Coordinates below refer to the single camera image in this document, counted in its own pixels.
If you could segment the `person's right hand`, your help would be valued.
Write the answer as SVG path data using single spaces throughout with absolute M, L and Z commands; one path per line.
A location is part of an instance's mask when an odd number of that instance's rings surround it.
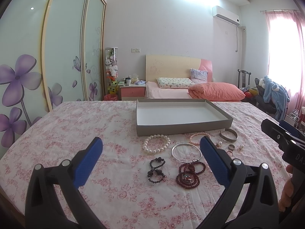
M 292 196 L 294 194 L 294 185 L 290 178 L 284 185 L 281 198 L 279 200 L 279 212 L 285 212 L 286 208 L 291 206 Z

